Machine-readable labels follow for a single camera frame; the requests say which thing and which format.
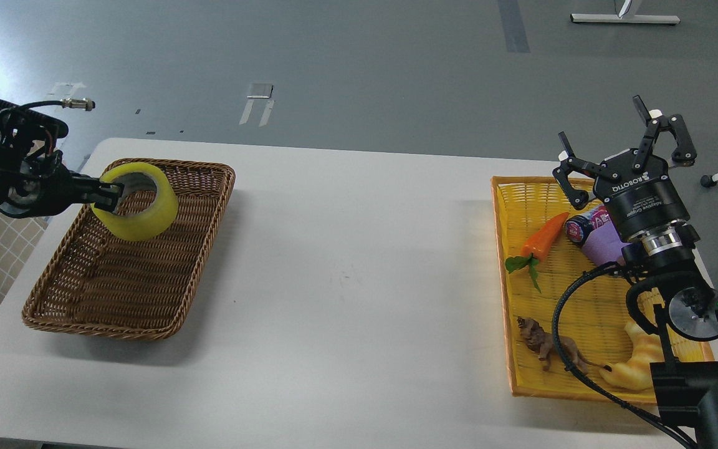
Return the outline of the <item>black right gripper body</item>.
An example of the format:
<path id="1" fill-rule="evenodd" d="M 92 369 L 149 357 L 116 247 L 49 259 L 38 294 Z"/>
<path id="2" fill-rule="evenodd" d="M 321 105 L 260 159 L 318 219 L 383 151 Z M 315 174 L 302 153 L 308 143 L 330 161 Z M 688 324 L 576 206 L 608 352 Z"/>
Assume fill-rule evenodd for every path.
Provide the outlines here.
<path id="1" fill-rule="evenodd" d="M 669 179 L 668 163 L 652 155 L 635 170 L 634 159 L 633 150 L 607 157 L 601 167 L 607 173 L 615 173 L 616 178 L 598 175 L 593 185 L 595 197 L 604 202 L 623 242 L 690 219 L 689 211 Z"/>

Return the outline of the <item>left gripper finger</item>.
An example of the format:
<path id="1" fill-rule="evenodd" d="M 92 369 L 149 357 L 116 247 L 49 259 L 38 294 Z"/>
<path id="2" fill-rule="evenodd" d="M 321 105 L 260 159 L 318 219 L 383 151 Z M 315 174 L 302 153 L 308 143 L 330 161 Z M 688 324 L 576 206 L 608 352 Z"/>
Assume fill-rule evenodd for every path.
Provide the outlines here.
<path id="1" fill-rule="evenodd" d="M 92 205 L 92 207 L 98 208 L 98 210 L 114 213 L 120 204 L 120 197 L 78 196 L 75 199 L 75 203 Z"/>
<path id="2" fill-rule="evenodd" d="M 91 176 L 72 176 L 72 187 L 80 197 L 121 197 L 122 183 L 108 183 Z"/>

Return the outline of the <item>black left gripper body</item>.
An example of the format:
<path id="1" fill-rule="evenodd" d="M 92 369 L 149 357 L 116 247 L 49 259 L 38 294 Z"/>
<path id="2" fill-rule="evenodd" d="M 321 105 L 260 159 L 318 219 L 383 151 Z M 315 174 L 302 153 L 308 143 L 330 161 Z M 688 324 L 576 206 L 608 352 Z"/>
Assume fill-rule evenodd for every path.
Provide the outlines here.
<path id="1" fill-rule="evenodd" d="M 22 164 L 22 175 L 0 204 L 0 213 L 11 218 L 55 216 L 74 204 L 74 183 L 77 174 L 65 165 L 54 167 L 51 173 L 40 174 L 35 164 Z"/>

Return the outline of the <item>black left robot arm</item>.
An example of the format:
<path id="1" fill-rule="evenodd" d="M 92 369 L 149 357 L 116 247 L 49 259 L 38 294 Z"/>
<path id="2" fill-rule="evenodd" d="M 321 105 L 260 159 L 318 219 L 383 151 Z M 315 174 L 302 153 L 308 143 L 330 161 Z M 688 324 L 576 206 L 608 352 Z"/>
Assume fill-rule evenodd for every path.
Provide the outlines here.
<path id="1" fill-rule="evenodd" d="M 40 100 L 18 105 L 0 99 L 0 213 L 14 219 L 57 216 L 74 204 L 114 212 L 125 185 L 69 170 L 58 140 L 68 125 L 38 112 L 44 106 L 90 112 L 90 99 Z"/>

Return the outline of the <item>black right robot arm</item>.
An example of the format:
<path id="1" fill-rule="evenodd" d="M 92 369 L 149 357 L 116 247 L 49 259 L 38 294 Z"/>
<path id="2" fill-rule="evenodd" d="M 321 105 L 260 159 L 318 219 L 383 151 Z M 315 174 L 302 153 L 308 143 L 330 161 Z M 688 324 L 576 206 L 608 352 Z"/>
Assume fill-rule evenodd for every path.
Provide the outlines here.
<path id="1" fill-rule="evenodd" d="M 694 164 L 696 149 L 681 115 L 649 110 L 639 96 L 633 104 L 646 125 L 640 145 L 598 164 L 577 157 L 566 134 L 559 134 L 565 155 L 553 171 L 556 182 L 576 210 L 591 197 L 604 202 L 626 247 L 624 264 L 602 264 L 567 287 L 556 304 L 551 333 L 558 344 L 562 309 L 579 287 L 603 275 L 624 276 L 631 282 L 625 299 L 630 318 L 660 338 L 664 360 L 649 365 L 659 413 L 607 392 L 558 349 L 565 369 L 682 447 L 718 448 L 718 361 L 682 363 L 669 341 L 670 331 L 698 342 L 718 339 L 718 290 L 696 264 L 693 251 L 700 236 L 669 178 L 670 168 Z"/>

